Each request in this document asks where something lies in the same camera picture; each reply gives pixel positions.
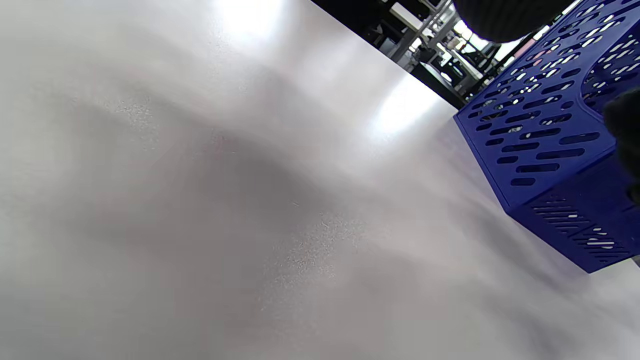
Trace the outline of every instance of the black fabric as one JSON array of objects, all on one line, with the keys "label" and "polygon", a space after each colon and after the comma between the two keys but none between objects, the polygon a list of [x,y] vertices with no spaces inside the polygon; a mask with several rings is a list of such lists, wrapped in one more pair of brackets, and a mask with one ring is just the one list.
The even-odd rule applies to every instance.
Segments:
[{"label": "black fabric", "polygon": [[604,109],[604,123],[618,141],[620,162],[636,183],[627,190],[640,204],[640,88],[621,94]]},{"label": "black fabric", "polygon": [[518,40],[544,26],[573,0],[453,0],[465,24],[492,42]]}]

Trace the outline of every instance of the white table surface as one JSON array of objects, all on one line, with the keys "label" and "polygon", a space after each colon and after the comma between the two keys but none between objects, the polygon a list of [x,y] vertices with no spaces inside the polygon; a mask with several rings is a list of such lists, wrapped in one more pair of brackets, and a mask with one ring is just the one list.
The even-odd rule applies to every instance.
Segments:
[{"label": "white table surface", "polygon": [[312,3],[0,19],[1,359],[637,359],[640,270],[511,221],[454,109]]},{"label": "white table surface", "polygon": [[[397,17],[400,21],[403,22],[408,28],[413,31],[417,31],[422,26],[422,20],[418,19],[412,12],[410,12],[407,8],[402,6],[400,3],[395,3],[389,8],[389,12]],[[427,37],[432,37],[433,31],[430,29],[425,29],[422,32],[422,38],[428,39]]]}]

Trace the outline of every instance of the blue plastic crate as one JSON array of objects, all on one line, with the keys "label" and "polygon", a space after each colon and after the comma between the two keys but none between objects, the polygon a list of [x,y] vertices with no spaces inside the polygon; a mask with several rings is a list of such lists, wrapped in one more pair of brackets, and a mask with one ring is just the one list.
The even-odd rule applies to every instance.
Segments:
[{"label": "blue plastic crate", "polygon": [[640,85],[640,0],[585,0],[456,116],[505,211],[587,272],[640,253],[602,122]]}]

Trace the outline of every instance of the table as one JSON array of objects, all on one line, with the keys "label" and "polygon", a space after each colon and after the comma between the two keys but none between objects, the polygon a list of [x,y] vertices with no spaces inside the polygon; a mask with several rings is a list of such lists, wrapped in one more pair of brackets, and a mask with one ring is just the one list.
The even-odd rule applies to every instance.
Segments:
[{"label": "table", "polygon": [[[400,21],[402,21],[402,23],[409,29],[413,30],[414,33],[422,26],[422,21],[400,3],[393,4],[393,6],[391,6],[391,8],[389,9],[389,12],[393,16],[397,17]],[[429,38],[433,37],[433,31],[431,31],[430,29],[425,29],[420,37],[428,42]]]},{"label": "table", "polygon": [[311,2],[0,9],[3,359],[637,357],[633,262],[511,221],[454,109]]}]

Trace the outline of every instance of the crate slot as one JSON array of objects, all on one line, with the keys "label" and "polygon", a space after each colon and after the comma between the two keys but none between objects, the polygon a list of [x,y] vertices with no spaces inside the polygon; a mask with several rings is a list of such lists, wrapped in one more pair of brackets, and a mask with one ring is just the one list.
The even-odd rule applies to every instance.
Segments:
[{"label": "crate slot", "polygon": [[505,102],[503,102],[501,104],[498,104],[498,105],[494,106],[493,109],[494,110],[502,110],[502,109],[506,108],[507,106],[516,105],[516,104],[518,104],[519,102],[521,102],[523,100],[524,100],[524,96],[521,96],[521,97],[519,97],[517,99],[505,101]]},{"label": "crate slot", "polygon": [[486,123],[486,124],[482,124],[482,125],[480,125],[480,126],[478,126],[478,127],[476,128],[476,131],[487,130],[488,128],[490,128],[490,127],[491,127],[491,125],[493,125],[493,123],[491,123],[491,122],[488,122],[488,123]]},{"label": "crate slot", "polygon": [[536,155],[537,160],[551,160],[551,159],[561,159],[561,158],[574,158],[576,156],[582,156],[584,154],[584,149],[568,149],[568,150],[560,150],[560,151],[547,151],[540,152]]},{"label": "crate slot", "polygon": [[629,5],[629,6],[625,6],[624,8],[622,8],[622,9],[620,9],[620,10],[618,10],[618,11],[614,12],[614,13],[611,13],[611,14],[610,14],[610,15],[608,15],[608,16],[603,17],[602,19],[600,19],[600,21],[599,21],[599,22],[608,22],[608,21],[611,21],[612,19],[615,19],[615,18],[617,18],[618,16],[620,16],[620,15],[622,15],[622,14],[626,13],[626,12],[631,11],[631,10],[633,10],[633,9],[637,8],[638,6],[640,6],[640,1],[636,1],[636,2],[634,2],[633,4],[631,4],[631,5]]},{"label": "crate slot", "polygon": [[505,124],[510,124],[512,122],[531,120],[531,119],[535,119],[536,117],[540,116],[540,114],[542,114],[542,111],[540,111],[540,110],[531,111],[529,113],[524,113],[524,114],[520,114],[520,115],[516,115],[516,116],[512,116],[510,118],[507,118],[507,120],[505,120],[504,123]]},{"label": "crate slot", "polygon": [[522,134],[520,135],[520,139],[527,140],[527,139],[543,138],[545,136],[554,136],[554,135],[558,135],[560,131],[561,129],[559,127],[555,127],[553,129],[538,130],[538,131],[533,131],[532,133]]},{"label": "crate slot", "polygon": [[494,99],[489,99],[489,100],[487,100],[485,102],[481,102],[479,104],[475,104],[475,105],[473,105],[472,109],[475,110],[475,109],[478,109],[478,108],[484,108],[485,106],[487,106],[489,104],[493,104],[495,102],[495,100],[496,99],[494,98]]},{"label": "crate slot", "polygon": [[508,97],[514,97],[516,95],[520,95],[520,94],[524,94],[526,92],[532,92],[533,90],[539,88],[540,86],[542,86],[539,83],[533,84],[533,85],[529,85],[529,86],[525,86],[521,89],[515,90],[514,92],[511,92]]},{"label": "crate slot", "polygon": [[531,108],[535,108],[536,106],[541,106],[541,105],[545,105],[545,104],[550,104],[552,102],[556,102],[556,101],[558,101],[560,99],[562,99],[562,95],[554,95],[554,96],[547,97],[546,99],[540,99],[540,100],[528,102],[528,103],[524,104],[524,106],[522,106],[522,108],[523,109],[531,109]]},{"label": "crate slot", "polygon": [[566,78],[569,78],[571,76],[580,74],[580,71],[582,71],[582,69],[580,69],[580,68],[569,70],[569,71],[565,72],[564,74],[562,74],[561,78],[566,79]]},{"label": "crate slot", "polygon": [[493,136],[507,133],[517,133],[520,130],[522,130],[522,125],[507,126],[501,127],[500,129],[491,130],[490,135]]},{"label": "crate slot", "polygon": [[558,85],[550,86],[548,88],[544,88],[540,92],[540,94],[541,95],[545,95],[545,94],[549,94],[550,92],[554,92],[554,91],[566,90],[566,89],[570,88],[571,86],[573,86],[573,84],[575,84],[575,81],[571,80],[571,81],[567,81],[565,83],[560,83]]},{"label": "crate slot", "polygon": [[536,183],[536,180],[532,177],[519,177],[511,180],[513,186],[531,186]]},{"label": "crate slot", "polygon": [[557,171],[560,168],[560,164],[537,164],[537,165],[520,165],[516,168],[516,172],[548,172]]},{"label": "crate slot", "polygon": [[509,112],[509,110],[502,110],[502,111],[499,111],[497,113],[492,113],[492,114],[489,114],[489,115],[485,115],[485,116],[483,116],[481,118],[480,121],[491,121],[491,120],[496,119],[498,117],[503,117],[503,116],[507,115],[507,112]]},{"label": "crate slot", "polygon": [[560,145],[568,145],[570,143],[580,143],[580,142],[591,142],[600,137],[600,133],[588,133],[588,134],[580,134],[567,136],[560,139]]},{"label": "crate slot", "polygon": [[514,152],[537,149],[540,146],[539,142],[521,143],[518,145],[509,145],[502,148],[502,152]]},{"label": "crate slot", "polygon": [[518,161],[518,156],[505,156],[502,158],[498,158],[496,161],[498,164],[513,164]]},{"label": "crate slot", "polygon": [[486,99],[487,97],[492,97],[492,96],[504,94],[507,91],[509,91],[510,88],[511,88],[511,86],[507,86],[506,88],[501,88],[500,90],[489,92],[489,93],[484,95],[484,98]]},{"label": "crate slot", "polygon": [[497,139],[491,139],[491,140],[487,140],[485,144],[485,146],[494,146],[494,145],[498,145],[503,143],[504,139],[503,138],[497,138]]}]

